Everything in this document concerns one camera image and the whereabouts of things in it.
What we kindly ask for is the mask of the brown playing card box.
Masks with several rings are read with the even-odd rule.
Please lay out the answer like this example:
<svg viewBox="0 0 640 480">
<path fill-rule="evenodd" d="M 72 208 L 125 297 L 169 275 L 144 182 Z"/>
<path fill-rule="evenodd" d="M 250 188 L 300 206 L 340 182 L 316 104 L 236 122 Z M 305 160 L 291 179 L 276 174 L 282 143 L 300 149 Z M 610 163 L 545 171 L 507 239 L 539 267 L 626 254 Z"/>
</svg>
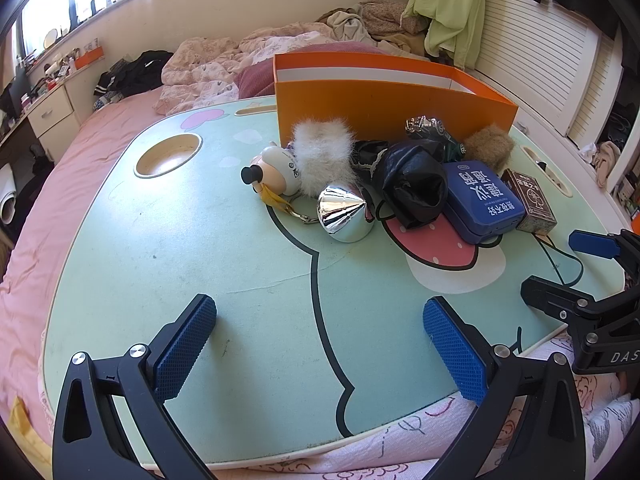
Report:
<svg viewBox="0 0 640 480">
<path fill-rule="evenodd" d="M 516 227 L 537 235 L 548 235 L 556 226 L 555 215 L 538 181 L 510 168 L 503 171 L 501 180 L 523 204 L 525 214 Z"/>
</svg>

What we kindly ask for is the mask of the blue tin box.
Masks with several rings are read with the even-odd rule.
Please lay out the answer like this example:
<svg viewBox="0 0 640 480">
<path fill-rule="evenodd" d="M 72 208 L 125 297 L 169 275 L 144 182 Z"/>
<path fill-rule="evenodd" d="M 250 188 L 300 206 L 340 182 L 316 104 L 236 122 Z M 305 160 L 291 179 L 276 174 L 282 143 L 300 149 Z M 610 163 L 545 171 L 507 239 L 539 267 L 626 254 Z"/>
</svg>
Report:
<svg viewBox="0 0 640 480">
<path fill-rule="evenodd" d="M 442 213 L 462 240 L 477 245 L 514 230 L 525 216 L 523 203 L 479 160 L 442 165 L 448 196 Z"/>
</svg>

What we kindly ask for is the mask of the brown fuzzy pouch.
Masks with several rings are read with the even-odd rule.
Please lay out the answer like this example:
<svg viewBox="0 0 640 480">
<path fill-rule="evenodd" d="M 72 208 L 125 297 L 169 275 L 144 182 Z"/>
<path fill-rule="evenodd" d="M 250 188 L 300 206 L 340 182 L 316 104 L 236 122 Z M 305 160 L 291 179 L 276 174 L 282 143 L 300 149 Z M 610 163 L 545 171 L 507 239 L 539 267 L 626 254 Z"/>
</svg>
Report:
<svg viewBox="0 0 640 480">
<path fill-rule="evenodd" d="M 463 146 L 464 160 L 479 160 L 495 174 L 500 174 L 506 168 L 515 143 L 505 131 L 491 125 L 466 138 Z"/>
</svg>

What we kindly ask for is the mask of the black plastic bag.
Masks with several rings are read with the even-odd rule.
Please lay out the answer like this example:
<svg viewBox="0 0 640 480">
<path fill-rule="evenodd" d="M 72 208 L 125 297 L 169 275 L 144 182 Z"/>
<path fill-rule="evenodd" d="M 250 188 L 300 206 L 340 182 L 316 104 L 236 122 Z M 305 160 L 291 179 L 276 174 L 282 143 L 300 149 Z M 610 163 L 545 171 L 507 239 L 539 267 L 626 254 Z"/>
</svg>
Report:
<svg viewBox="0 0 640 480">
<path fill-rule="evenodd" d="M 426 141 L 390 144 L 372 171 L 373 187 L 408 230 L 433 222 L 448 196 L 438 149 Z"/>
</svg>

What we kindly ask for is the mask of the green foil wrapper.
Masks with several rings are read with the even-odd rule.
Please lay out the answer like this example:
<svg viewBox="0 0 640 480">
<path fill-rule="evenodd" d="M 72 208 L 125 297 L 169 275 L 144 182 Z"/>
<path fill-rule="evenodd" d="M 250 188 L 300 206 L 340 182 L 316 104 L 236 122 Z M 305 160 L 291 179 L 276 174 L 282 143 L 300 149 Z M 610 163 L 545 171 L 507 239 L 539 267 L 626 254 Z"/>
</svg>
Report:
<svg viewBox="0 0 640 480">
<path fill-rule="evenodd" d="M 435 117 L 422 115 L 408 119 L 406 133 L 410 139 L 419 141 L 438 162 L 460 162 L 465 155 L 464 145 Z"/>
</svg>

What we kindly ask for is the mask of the silver cone lamp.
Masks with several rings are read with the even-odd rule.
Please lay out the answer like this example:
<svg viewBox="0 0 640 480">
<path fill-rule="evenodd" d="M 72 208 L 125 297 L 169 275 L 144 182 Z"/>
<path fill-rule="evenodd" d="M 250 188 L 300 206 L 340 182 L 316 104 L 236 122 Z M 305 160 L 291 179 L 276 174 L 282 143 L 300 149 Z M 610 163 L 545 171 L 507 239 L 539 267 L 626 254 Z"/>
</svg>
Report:
<svg viewBox="0 0 640 480">
<path fill-rule="evenodd" d="M 341 243 L 359 242 L 373 228 L 372 198 L 358 185 L 328 185 L 318 197 L 317 214 L 326 234 Z"/>
</svg>

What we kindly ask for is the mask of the orange cardboard box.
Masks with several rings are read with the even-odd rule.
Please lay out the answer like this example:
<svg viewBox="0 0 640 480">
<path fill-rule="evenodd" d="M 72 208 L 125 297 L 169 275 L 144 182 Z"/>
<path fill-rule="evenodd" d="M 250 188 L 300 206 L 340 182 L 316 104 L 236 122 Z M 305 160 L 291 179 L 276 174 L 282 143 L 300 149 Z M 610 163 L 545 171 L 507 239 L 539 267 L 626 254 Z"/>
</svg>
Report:
<svg viewBox="0 0 640 480">
<path fill-rule="evenodd" d="M 319 79 L 301 80 L 289 70 L 276 83 L 280 144 L 293 139 L 304 120 L 341 119 L 358 140 L 397 142 L 406 137 L 406 121 L 440 119 L 458 141 L 496 125 L 508 132 L 518 107 L 484 82 L 454 66 L 413 58 L 372 55 L 367 66 L 316 70 Z"/>
</svg>

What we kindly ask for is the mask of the white fluffy pompom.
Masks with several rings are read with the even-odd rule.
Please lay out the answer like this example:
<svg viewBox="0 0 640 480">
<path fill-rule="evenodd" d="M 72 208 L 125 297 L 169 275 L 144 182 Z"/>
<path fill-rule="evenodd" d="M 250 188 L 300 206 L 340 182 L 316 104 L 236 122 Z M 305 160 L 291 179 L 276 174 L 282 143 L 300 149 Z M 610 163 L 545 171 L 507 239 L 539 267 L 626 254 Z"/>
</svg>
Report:
<svg viewBox="0 0 640 480">
<path fill-rule="evenodd" d="M 356 184 L 350 166 L 354 134 L 341 119 L 304 120 L 293 128 L 292 150 L 300 175 L 300 192 L 318 197 L 330 184 Z"/>
</svg>

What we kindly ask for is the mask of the pig figurine keychain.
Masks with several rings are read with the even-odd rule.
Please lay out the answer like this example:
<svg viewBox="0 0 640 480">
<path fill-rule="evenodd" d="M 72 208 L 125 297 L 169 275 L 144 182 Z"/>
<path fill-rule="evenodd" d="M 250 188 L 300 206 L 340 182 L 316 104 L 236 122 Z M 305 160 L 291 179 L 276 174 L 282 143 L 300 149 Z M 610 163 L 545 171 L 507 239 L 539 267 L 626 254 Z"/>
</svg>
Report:
<svg viewBox="0 0 640 480">
<path fill-rule="evenodd" d="M 319 222 L 317 218 L 296 211 L 292 205 L 302 190 L 302 180 L 295 157 L 287 148 L 270 143 L 241 169 L 241 180 L 251 186 L 267 206 L 305 224 Z"/>
</svg>

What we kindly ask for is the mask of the green cartoon lap table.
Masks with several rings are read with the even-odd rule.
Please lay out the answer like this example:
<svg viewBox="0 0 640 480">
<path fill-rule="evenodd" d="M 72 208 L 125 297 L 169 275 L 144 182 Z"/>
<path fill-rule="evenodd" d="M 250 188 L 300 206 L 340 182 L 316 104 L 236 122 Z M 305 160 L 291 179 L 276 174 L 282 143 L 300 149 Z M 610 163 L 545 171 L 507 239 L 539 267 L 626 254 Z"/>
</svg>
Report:
<svg viewBox="0 0 640 480">
<path fill-rule="evenodd" d="M 119 356 L 205 294 L 215 329 L 167 404 L 205 463 L 335 474 L 431 460 L 472 406 L 424 332 L 427 300 L 446 297 L 494 344 L 546 356 L 570 341 L 522 303 L 522 281 L 575 282 L 598 298 L 624 286 L 615 262 L 570 253 L 568 234 L 600 222 L 552 184 L 546 242 L 513 231 L 472 246 L 445 218 L 416 230 L 385 218 L 358 242 L 334 240 L 241 181 L 277 136 L 275 114 L 231 103 L 167 118 L 128 146 L 58 282 L 43 357 L 51 403 L 75 352 Z"/>
</svg>

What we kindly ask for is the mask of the pink bed sheet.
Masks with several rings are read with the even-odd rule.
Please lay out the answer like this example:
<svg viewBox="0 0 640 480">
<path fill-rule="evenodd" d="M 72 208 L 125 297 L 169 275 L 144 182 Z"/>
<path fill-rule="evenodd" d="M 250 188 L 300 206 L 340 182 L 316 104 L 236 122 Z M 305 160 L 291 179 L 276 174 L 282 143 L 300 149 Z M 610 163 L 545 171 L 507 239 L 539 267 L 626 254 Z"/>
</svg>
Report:
<svg viewBox="0 0 640 480">
<path fill-rule="evenodd" d="M 44 182 L 1 282 L 1 416 L 21 399 L 32 428 L 52 441 L 40 394 L 42 334 L 70 244 L 93 197 L 130 141 L 162 119 L 160 88 L 93 113 Z"/>
</svg>

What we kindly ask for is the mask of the green hanging garment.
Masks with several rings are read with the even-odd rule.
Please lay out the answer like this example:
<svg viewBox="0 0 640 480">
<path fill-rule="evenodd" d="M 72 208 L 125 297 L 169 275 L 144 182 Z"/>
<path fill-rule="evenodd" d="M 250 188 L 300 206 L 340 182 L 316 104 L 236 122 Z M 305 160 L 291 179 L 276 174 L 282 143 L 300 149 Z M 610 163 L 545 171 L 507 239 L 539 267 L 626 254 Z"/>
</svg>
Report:
<svg viewBox="0 0 640 480">
<path fill-rule="evenodd" d="M 485 0 L 409 0 L 405 16 L 427 18 L 424 50 L 438 58 L 446 51 L 454 66 L 474 70 L 480 55 Z"/>
</svg>

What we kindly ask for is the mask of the black clothes pile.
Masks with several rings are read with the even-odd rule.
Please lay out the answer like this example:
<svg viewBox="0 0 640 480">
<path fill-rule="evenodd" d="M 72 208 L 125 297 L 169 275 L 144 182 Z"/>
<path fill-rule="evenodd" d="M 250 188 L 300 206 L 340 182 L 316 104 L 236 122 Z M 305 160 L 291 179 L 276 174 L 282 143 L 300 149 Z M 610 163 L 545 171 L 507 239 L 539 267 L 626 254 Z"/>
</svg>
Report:
<svg viewBox="0 0 640 480">
<path fill-rule="evenodd" d="M 121 58 L 101 74 L 93 90 L 92 109 L 160 88 L 163 68 L 173 55 L 165 50 L 147 50 L 133 61 Z"/>
</svg>

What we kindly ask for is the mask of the orange shelf organizer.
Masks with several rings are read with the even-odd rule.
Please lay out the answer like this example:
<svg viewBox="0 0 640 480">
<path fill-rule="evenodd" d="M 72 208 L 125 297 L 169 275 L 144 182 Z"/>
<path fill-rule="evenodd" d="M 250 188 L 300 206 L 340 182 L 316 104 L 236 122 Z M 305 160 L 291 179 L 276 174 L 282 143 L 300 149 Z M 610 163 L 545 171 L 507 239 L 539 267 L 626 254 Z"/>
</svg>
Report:
<svg viewBox="0 0 640 480">
<path fill-rule="evenodd" d="M 75 66 L 78 70 L 81 68 L 96 62 L 100 58 L 104 57 L 104 52 L 101 47 L 97 47 L 93 50 L 87 51 L 85 54 L 81 55 L 79 58 L 75 60 Z"/>
</svg>

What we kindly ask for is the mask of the dark pink pillow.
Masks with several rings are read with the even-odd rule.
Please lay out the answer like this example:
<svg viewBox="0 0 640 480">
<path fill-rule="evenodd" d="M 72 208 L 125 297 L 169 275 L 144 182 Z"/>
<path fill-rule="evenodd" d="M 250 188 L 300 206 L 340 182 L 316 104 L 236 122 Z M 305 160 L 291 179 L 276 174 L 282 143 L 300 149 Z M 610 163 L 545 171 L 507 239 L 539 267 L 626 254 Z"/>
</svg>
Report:
<svg viewBox="0 0 640 480">
<path fill-rule="evenodd" d="M 289 70 L 302 70 L 301 80 L 314 80 L 320 78 L 314 74 L 320 68 L 367 66 L 368 58 L 372 55 L 386 55 L 386 52 L 355 41 L 311 44 L 244 68 L 234 83 L 238 87 L 240 100 L 273 96 L 276 83 L 286 81 Z"/>
</svg>

